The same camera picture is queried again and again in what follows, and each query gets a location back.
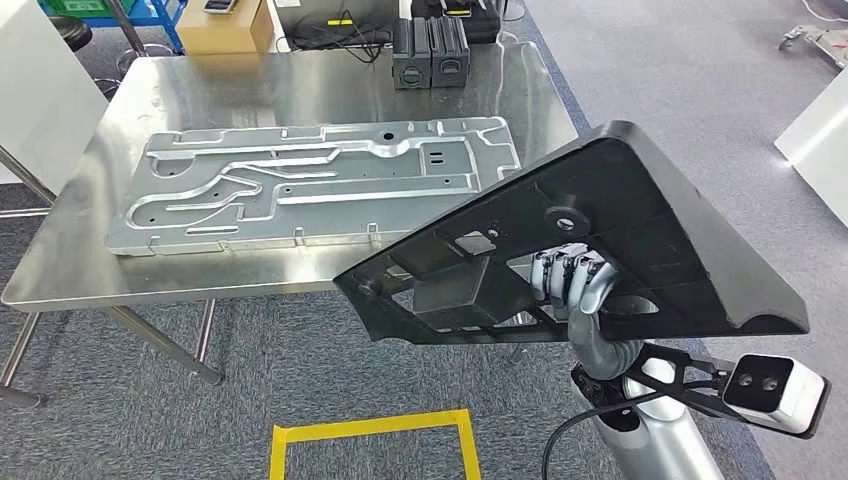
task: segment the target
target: yellow tape marking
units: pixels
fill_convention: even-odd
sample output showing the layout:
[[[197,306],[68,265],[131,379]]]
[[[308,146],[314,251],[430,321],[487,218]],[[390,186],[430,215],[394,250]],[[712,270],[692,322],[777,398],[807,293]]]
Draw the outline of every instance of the yellow tape marking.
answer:
[[[354,420],[352,422],[324,423],[304,427],[283,428],[274,425],[271,436],[270,480],[283,480],[286,472],[286,446],[295,442],[311,442],[331,438],[358,437],[375,433],[402,432],[422,428],[456,425],[459,433],[459,449],[466,480],[480,480],[480,463],[471,431],[471,416],[467,409],[443,412],[416,413],[396,417]]]

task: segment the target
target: cardboard box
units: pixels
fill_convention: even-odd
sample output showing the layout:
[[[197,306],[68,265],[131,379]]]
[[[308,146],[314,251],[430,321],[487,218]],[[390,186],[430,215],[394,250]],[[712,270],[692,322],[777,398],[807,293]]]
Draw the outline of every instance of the cardboard box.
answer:
[[[266,53],[274,24],[266,0],[238,0],[229,14],[203,11],[206,0],[190,0],[177,24],[186,55]]]

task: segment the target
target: stamped aluminum plate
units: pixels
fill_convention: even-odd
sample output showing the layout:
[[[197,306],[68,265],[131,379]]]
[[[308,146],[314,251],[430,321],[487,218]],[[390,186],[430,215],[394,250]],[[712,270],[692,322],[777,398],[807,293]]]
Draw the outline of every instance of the stamped aluminum plate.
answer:
[[[119,255],[392,242],[520,168],[500,117],[160,133]]]

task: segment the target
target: black stool seat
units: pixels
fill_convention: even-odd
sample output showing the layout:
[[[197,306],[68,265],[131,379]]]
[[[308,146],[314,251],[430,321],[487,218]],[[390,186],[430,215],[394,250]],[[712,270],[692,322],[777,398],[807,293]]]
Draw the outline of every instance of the black stool seat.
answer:
[[[91,41],[91,28],[82,20],[61,15],[50,15],[49,18],[72,51],[76,52]]]

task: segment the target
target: black plastic panel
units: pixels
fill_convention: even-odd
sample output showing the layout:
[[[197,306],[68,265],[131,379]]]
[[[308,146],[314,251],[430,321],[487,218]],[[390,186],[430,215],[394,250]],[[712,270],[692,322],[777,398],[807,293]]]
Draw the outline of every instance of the black plastic panel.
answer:
[[[472,232],[495,249],[476,256],[463,250],[456,239]],[[639,295],[659,307],[640,315],[601,312],[609,340],[809,330],[801,297],[627,122],[562,147],[335,283],[373,340],[566,341],[567,325],[538,308],[529,284],[505,262],[570,242],[586,243],[614,264],[623,280],[612,296]],[[391,273],[398,267],[406,274]],[[426,308],[410,311],[392,300],[409,290],[413,304]],[[494,326],[521,311],[537,323]]]

